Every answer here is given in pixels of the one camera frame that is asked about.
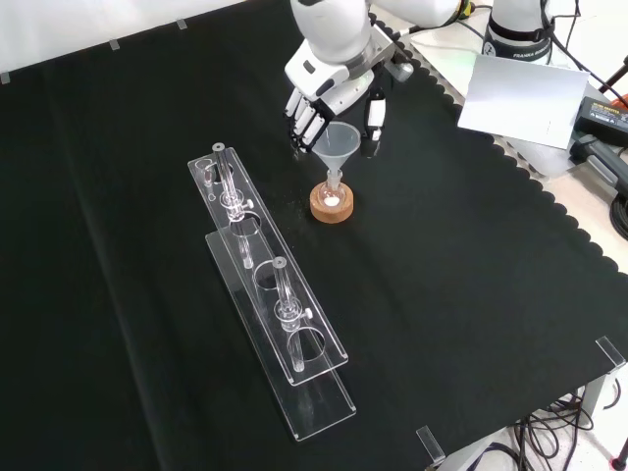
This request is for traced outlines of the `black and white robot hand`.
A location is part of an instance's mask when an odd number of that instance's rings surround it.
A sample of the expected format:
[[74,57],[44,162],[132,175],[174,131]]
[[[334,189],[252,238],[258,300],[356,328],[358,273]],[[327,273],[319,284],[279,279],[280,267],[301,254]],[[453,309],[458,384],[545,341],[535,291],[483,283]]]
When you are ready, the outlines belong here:
[[383,23],[371,25],[370,38],[362,53],[346,64],[329,64],[304,40],[285,66],[293,91],[284,110],[293,148],[313,150],[331,128],[331,122],[359,102],[364,103],[361,150],[373,157],[379,151],[385,128],[387,98],[380,79],[387,74],[404,82],[414,68],[404,52],[400,34]]

